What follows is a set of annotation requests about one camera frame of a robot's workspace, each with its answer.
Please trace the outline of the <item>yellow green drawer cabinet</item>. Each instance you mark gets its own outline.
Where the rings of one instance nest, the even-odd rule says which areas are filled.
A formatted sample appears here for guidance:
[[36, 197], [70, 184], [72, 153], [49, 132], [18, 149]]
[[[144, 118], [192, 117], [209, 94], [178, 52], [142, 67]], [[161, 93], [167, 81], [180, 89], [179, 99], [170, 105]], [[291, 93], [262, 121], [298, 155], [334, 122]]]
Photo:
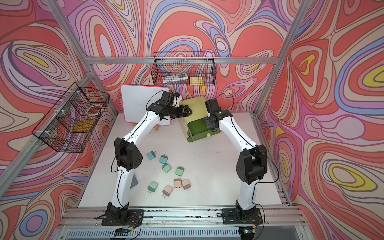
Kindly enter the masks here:
[[181, 127], [184, 131], [186, 138], [188, 137], [187, 124], [191, 121], [204, 119], [205, 117], [207, 117], [207, 108], [206, 108], [205, 102], [206, 102], [206, 99], [204, 96], [195, 97], [195, 98], [183, 100], [180, 102], [181, 105], [188, 105], [193, 111], [193, 113], [189, 117], [185, 117], [180, 121]]

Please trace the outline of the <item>teal plug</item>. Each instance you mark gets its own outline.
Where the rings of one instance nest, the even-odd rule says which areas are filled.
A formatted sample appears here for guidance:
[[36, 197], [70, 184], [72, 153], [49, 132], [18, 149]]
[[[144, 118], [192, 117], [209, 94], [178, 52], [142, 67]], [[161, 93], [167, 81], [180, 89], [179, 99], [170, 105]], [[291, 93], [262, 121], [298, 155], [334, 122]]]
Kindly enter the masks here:
[[160, 164], [165, 165], [168, 162], [168, 156], [162, 155], [159, 160]]
[[147, 153], [147, 158], [151, 161], [151, 160], [154, 160], [157, 156], [157, 153], [154, 152], [154, 151], [150, 151]]

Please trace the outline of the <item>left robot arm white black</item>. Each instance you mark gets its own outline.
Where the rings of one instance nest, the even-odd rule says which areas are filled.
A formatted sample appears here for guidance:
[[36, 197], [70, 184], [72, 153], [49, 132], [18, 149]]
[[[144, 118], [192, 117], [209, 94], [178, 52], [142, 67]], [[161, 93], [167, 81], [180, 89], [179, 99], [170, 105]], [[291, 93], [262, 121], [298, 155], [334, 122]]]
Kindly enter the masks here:
[[165, 90], [161, 93], [159, 100], [147, 104], [146, 113], [133, 130], [114, 141], [118, 177], [113, 197], [107, 206], [108, 213], [118, 214], [128, 207], [135, 169], [143, 161], [139, 146], [151, 129], [165, 118], [172, 120], [193, 113], [188, 106], [180, 104], [182, 96], [179, 93]]

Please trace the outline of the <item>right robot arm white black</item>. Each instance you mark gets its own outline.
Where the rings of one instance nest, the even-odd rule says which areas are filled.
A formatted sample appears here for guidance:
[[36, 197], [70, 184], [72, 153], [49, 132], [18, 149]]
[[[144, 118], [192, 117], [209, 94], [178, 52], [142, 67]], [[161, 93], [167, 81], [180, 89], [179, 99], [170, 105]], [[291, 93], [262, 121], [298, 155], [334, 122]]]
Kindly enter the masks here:
[[223, 132], [239, 153], [236, 173], [241, 180], [241, 187], [235, 211], [237, 218], [244, 221], [256, 214], [254, 196], [268, 172], [267, 149], [252, 141], [239, 127], [232, 113], [220, 108], [217, 99], [208, 100], [205, 105], [208, 112], [205, 118], [207, 128]]

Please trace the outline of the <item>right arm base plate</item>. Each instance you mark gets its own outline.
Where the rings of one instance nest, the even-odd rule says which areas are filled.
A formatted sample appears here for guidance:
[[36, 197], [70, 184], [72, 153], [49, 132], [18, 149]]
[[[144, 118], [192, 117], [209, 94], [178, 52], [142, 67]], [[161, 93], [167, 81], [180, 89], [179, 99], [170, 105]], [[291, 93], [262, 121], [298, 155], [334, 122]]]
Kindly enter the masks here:
[[242, 210], [240, 207], [222, 209], [221, 213], [224, 225], [262, 225], [264, 223], [261, 210], [253, 207]]

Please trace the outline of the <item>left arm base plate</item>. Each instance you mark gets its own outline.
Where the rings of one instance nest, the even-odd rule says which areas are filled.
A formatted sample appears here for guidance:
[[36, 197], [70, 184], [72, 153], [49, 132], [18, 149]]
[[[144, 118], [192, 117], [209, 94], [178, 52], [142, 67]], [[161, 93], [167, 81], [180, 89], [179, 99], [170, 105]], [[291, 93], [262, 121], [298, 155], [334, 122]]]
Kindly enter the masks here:
[[107, 210], [102, 226], [137, 226], [141, 223], [144, 210]]

